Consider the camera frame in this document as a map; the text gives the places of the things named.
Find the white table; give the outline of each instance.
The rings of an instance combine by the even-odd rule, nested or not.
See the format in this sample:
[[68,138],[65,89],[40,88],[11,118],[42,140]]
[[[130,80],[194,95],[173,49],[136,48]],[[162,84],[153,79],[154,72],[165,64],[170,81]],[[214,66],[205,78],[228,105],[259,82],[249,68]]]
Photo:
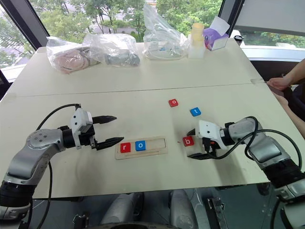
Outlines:
[[261,79],[233,39],[225,48],[206,50],[203,60],[150,61],[142,56],[138,67],[98,64],[82,71],[62,74],[53,69],[46,49],[40,48],[12,85],[17,96],[79,94],[188,88],[251,83]]
[[[26,76],[19,78],[16,87],[19,87],[23,77]],[[179,101],[178,107],[169,107],[168,100],[172,98]],[[118,117],[108,124],[96,125],[95,137],[99,141],[115,136],[124,136],[125,140],[165,136],[169,152],[116,160],[114,147],[101,151],[91,150],[88,146],[81,150],[67,149],[51,160],[53,198],[267,181],[255,162],[244,156],[244,146],[239,146],[223,160],[188,158],[184,153],[182,137],[195,127],[199,119],[223,126],[226,122],[254,115],[264,128],[286,133],[295,140],[301,152],[305,152],[303,138],[264,83],[26,97],[9,91],[0,103],[0,177],[4,176],[11,159],[41,120],[54,108],[68,103],[81,103],[93,116]],[[202,115],[192,117],[189,109],[197,106]],[[44,128],[68,125],[72,114],[72,108],[59,111]],[[297,161],[296,152],[286,139],[270,135]],[[48,186],[47,170],[34,198],[47,197]]]

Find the black cable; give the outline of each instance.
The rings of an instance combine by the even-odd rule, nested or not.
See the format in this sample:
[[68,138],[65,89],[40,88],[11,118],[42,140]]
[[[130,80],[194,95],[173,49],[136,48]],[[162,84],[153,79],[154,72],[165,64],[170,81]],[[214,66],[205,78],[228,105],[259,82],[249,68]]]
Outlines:
[[[260,132],[272,132],[272,133],[276,133],[276,134],[279,134],[283,137],[285,137],[286,139],[288,139],[291,144],[294,146],[295,150],[296,150],[296,153],[297,153],[297,156],[298,156],[298,166],[300,169],[302,169],[302,155],[301,155],[301,152],[299,150],[299,148],[297,147],[296,143],[289,137],[287,136],[286,134],[280,132],[280,131],[277,131],[277,130],[270,130],[270,129],[262,129],[262,130],[257,130],[256,133],[260,133]],[[222,159],[226,156],[228,156],[230,153],[233,152],[233,150],[238,147],[246,138],[250,137],[252,135],[253,136],[256,136],[256,134],[254,134],[254,132],[252,133],[249,133],[247,134],[245,137],[243,137],[242,139],[240,139],[228,152],[226,152],[224,155],[222,156],[213,156],[212,154],[210,154],[209,152],[207,152],[207,154],[213,158],[213,159]],[[272,215],[271,215],[271,222],[270,222],[270,229],[274,229],[274,224],[275,224],[275,215],[276,215],[276,211],[278,209],[278,206],[280,205],[280,199],[278,199],[274,205],[274,208],[273,208],[273,211],[272,211]]]
[[51,196],[52,196],[52,184],[53,184],[53,171],[52,171],[52,166],[51,163],[49,162],[49,169],[50,169],[50,187],[49,187],[49,196],[48,196],[48,203],[47,203],[47,207],[44,211],[43,217],[37,227],[37,229],[40,229],[48,215],[49,212],[49,208],[50,208],[50,204],[51,204]]
[[249,143],[247,144],[246,148],[244,149],[244,154],[245,154],[245,156],[246,156],[247,158],[249,158],[250,160],[253,160],[253,161],[254,161],[254,159],[248,154],[248,150],[249,150],[249,148],[250,148],[250,145],[252,144],[252,142],[254,141],[254,139],[255,139],[255,137],[256,137],[257,130],[258,130],[258,120],[257,120],[255,117],[253,117],[253,116],[249,116],[249,117],[247,117],[247,118],[252,118],[252,119],[254,119],[254,121],[255,121],[255,128],[254,128],[253,135],[252,135],[252,137],[251,137]]
[[46,120],[47,120],[48,118],[50,118],[51,115],[53,115],[55,112],[57,112],[57,111],[59,111],[59,110],[65,108],[65,107],[69,107],[69,106],[80,107],[81,105],[80,105],[80,104],[67,104],[67,105],[60,106],[60,107],[56,108],[54,111],[52,111],[51,113],[49,113],[49,114],[44,118],[44,120],[40,123],[40,125],[37,127],[36,130],[39,130],[39,129],[42,127],[42,125],[46,122]]
[[[296,150],[296,153],[297,153],[297,156],[298,156],[298,166],[299,168],[301,169],[302,168],[302,155],[301,155],[301,152],[299,150],[299,148],[297,147],[296,143],[289,137],[287,136],[286,134],[280,132],[280,131],[277,131],[277,130],[270,130],[270,129],[262,129],[262,130],[258,130],[257,133],[261,133],[261,132],[272,132],[272,133],[276,133],[276,134],[279,134],[283,137],[285,137],[286,139],[288,139],[291,144],[294,146],[295,150]],[[240,139],[231,149],[229,149],[224,155],[221,155],[221,156],[214,156],[212,155],[211,153],[207,152],[207,154],[213,158],[213,159],[223,159],[225,158],[226,156],[228,156],[230,153],[233,152],[233,150],[235,150],[245,139],[247,139],[248,137],[250,137],[251,135],[253,135],[254,132],[252,133],[249,133],[247,134],[246,136],[244,136],[242,139]]]
[[[60,106],[58,108],[56,108],[55,110],[53,110],[51,113],[49,113],[45,118],[44,120],[40,123],[40,125],[37,127],[36,130],[39,130],[42,125],[47,121],[48,118],[50,118],[55,112],[65,108],[65,107],[69,107],[69,106],[75,106],[75,108],[78,108],[78,107],[81,107],[80,104],[67,104],[67,105],[64,105],[64,106]],[[43,214],[43,217],[37,227],[37,229],[40,229],[48,215],[48,212],[49,212],[49,209],[50,209],[50,204],[51,204],[51,196],[52,196],[52,184],[53,184],[53,171],[52,171],[52,166],[51,166],[51,163],[49,162],[49,169],[50,169],[50,187],[49,187],[49,196],[48,196],[48,203],[47,203],[47,207],[44,211],[44,214]]]
[[278,206],[280,205],[280,199],[277,199],[273,210],[272,210],[272,215],[271,215],[271,221],[270,221],[270,229],[274,229],[275,228],[275,215],[276,215],[276,211],[278,209]]
[[29,217],[28,217],[28,221],[27,221],[27,225],[26,228],[28,229],[30,226],[30,222],[32,220],[32,214],[33,214],[33,198],[30,198],[30,210],[29,210]]

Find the chair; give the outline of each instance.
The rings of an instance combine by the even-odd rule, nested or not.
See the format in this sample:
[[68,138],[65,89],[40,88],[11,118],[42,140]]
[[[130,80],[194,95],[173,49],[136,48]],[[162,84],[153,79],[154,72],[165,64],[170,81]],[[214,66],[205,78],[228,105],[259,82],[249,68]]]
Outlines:
[[2,71],[0,70],[0,100],[4,97],[5,93],[10,87],[10,83],[3,75]]

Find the blue letter block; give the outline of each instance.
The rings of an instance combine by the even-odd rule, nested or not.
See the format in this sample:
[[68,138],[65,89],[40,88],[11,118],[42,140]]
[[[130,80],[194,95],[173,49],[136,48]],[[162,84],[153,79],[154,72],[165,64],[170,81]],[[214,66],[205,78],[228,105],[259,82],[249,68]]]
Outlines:
[[135,150],[143,151],[146,149],[145,141],[137,141],[135,142]]
[[190,112],[192,113],[192,116],[198,116],[198,115],[201,115],[201,111],[199,110],[198,107],[195,107],[193,109],[190,110]]

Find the white sticker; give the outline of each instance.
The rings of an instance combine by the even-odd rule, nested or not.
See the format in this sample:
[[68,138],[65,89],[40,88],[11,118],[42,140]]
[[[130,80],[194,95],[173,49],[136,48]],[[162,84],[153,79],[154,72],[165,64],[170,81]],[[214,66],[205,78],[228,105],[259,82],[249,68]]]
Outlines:
[[220,131],[220,137],[224,137],[224,130]]

